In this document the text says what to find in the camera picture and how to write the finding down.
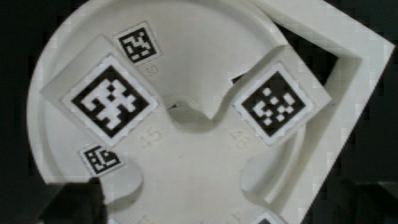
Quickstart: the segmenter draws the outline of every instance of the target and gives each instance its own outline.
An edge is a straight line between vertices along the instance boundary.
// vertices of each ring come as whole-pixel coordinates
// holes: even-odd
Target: black object
[[[107,224],[101,184],[68,184],[41,215],[45,224]]]

